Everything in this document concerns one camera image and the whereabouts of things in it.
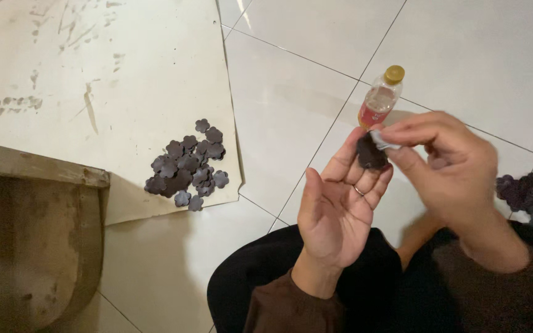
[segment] ring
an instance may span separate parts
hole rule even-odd
[[[365,195],[364,193],[361,193],[361,191],[357,190],[357,187],[355,187],[355,185],[353,185],[353,188],[354,188],[355,191],[357,191],[357,193],[359,193],[361,196],[364,196],[364,195]]]

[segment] left hand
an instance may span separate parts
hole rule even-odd
[[[366,246],[373,210],[392,178],[391,164],[382,171],[364,170],[359,165],[356,144],[365,133],[360,127],[353,129],[322,175],[312,168],[306,170],[306,186],[297,216],[304,249],[292,278],[300,289],[316,297],[322,294],[308,286],[314,281],[308,282],[305,278],[328,276],[336,285],[334,276],[337,279],[342,269],[355,262]]]

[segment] red label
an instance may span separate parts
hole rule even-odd
[[[381,124],[381,122],[386,119],[390,111],[391,110],[388,112],[378,113],[368,108],[366,103],[363,102],[363,104],[361,104],[361,109],[359,109],[359,125],[369,129],[375,124]]]

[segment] right hand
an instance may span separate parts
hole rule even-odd
[[[461,121],[435,111],[381,131],[402,145],[388,157],[411,180],[432,216],[460,237],[464,252],[485,269],[513,273],[529,263],[529,250],[493,206],[497,153]],[[428,163],[411,147],[425,145]]]
[[[497,153],[461,121],[445,112],[418,114],[381,131],[404,147],[386,149],[411,180],[427,209],[448,225],[493,211]],[[428,163],[411,147],[425,145]]]

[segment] tile floor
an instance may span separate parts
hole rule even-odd
[[[98,302],[98,328],[114,331],[120,311],[144,333],[214,333],[211,273],[295,223],[305,168],[323,169],[357,125],[368,83],[391,64],[406,77],[387,122],[446,110],[497,148],[500,175],[533,170],[533,2],[217,2],[246,178],[240,201],[108,227],[100,293],[116,312]],[[397,245],[423,209],[397,171],[374,226]]]

